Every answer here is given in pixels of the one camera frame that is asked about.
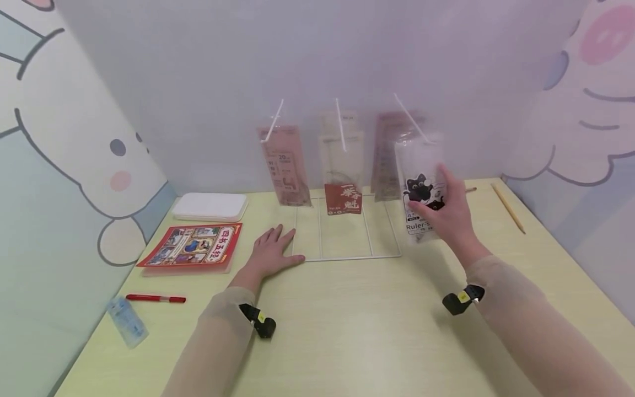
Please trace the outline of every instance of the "black wrist tracker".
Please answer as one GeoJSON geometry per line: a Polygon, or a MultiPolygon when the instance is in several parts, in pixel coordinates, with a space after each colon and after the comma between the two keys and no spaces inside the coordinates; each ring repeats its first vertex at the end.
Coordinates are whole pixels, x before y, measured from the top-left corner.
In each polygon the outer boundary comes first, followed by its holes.
{"type": "Polygon", "coordinates": [[[457,294],[449,293],[441,301],[445,308],[453,315],[463,313],[472,304],[478,303],[485,296],[485,289],[478,285],[468,285],[457,294]]]}
{"type": "Polygon", "coordinates": [[[250,304],[243,303],[238,305],[244,316],[253,324],[254,329],[261,339],[270,339],[276,331],[276,322],[274,319],[265,317],[262,311],[250,304]]]}

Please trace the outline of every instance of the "red pen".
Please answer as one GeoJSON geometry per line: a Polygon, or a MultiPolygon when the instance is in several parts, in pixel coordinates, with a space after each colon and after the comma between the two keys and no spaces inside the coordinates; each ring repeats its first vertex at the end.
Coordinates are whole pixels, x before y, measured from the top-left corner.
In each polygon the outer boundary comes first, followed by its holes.
{"type": "Polygon", "coordinates": [[[185,303],[185,297],[163,297],[161,295],[140,295],[138,293],[129,293],[126,295],[126,299],[146,300],[149,302],[185,303]]]}

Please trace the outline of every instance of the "white hook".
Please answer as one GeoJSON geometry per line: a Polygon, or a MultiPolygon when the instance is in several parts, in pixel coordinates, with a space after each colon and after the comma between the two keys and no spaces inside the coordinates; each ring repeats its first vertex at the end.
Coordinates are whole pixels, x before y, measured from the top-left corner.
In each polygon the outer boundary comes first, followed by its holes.
{"type": "Polygon", "coordinates": [[[340,100],[338,98],[335,99],[335,106],[337,107],[337,121],[340,123],[340,137],[342,138],[342,149],[345,152],[346,150],[346,141],[344,140],[344,127],[342,126],[342,113],[340,113],[340,100]]]}
{"type": "Polygon", "coordinates": [[[425,136],[424,132],[421,130],[421,128],[419,128],[419,125],[417,124],[417,122],[415,121],[415,119],[412,117],[412,115],[410,114],[410,112],[408,112],[408,109],[406,109],[406,107],[403,105],[403,103],[401,103],[399,97],[397,96],[397,93],[393,93],[393,95],[395,96],[395,99],[397,100],[397,103],[399,104],[399,106],[401,106],[402,110],[404,112],[406,112],[406,114],[408,115],[408,118],[410,119],[410,121],[412,122],[412,125],[415,126],[415,128],[417,129],[417,131],[419,131],[419,134],[421,134],[421,136],[424,138],[425,143],[427,144],[431,144],[432,142],[428,139],[428,137],[425,136]]]}
{"type": "Polygon", "coordinates": [[[269,137],[271,136],[271,131],[274,130],[274,127],[276,126],[276,121],[278,120],[278,117],[280,117],[280,111],[282,110],[283,104],[284,104],[284,98],[282,99],[282,101],[280,101],[280,106],[278,107],[278,111],[276,112],[276,116],[274,117],[273,123],[271,123],[271,127],[269,127],[269,132],[267,133],[267,136],[264,139],[260,140],[261,144],[267,143],[269,141],[269,137]]]}

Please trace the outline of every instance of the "plastic bag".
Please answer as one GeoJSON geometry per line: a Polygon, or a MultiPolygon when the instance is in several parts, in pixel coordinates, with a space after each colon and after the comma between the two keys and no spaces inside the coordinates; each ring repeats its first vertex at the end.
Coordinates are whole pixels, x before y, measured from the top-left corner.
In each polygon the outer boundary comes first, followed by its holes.
{"type": "MultiPolygon", "coordinates": [[[[410,114],[417,124],[424,122],[423,116],[418,112],[411,111],[410,114]]],[[[379,115],[370,183],[370,191],[375,193],[375,201],[401,199],[394,146],[396,142],[417,135],[418,132],[405,112],[386,112],[379,115]]]]}
{"type": "Polygon", "coordinates": [[[328,215],[361,213],[364,172],[364,133],[355,112],[341,112],[344,143],[337,113],[322,115],[323,135],[319,137],[322,178],[328,215]]]}
{"type": "Polygon", "coordinates": [[[439,238],[432,226],[410,210],[410,201],[419,201],[433,210],[444,207],[446,180],[438,171],[443,162],[443,134],[418,134],[394,146],[399,183],[406,214],[406,230],[413,243],[439,238]]]}
{"type": "MultiPolygon", "coordinates": [[[[269,128],[258,129],[261,141],[266,139],[269,128]]],[[[299,127],[276,125],[269,140],[261,144],[280,205],[311,206],[299,127]]]]}

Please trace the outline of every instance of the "beige sleeve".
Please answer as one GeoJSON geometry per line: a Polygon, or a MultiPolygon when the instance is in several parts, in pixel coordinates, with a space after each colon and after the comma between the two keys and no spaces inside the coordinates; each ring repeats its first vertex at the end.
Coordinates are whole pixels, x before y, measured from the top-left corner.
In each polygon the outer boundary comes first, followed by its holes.
{"type": "Polygon", "coordinates": [[[198,319],[162,397],[223,396],[236,376],[253,333],[238,305],[254,304],[249,290],[229,287],[215,295],[198,319]]]}
{"type": "Polygon", "coordinates": [[[624,379],[518,270],[490,256],[467,268],[485,288],[476,304],[514,361],[545,397],[634,396],[624,379]]]}

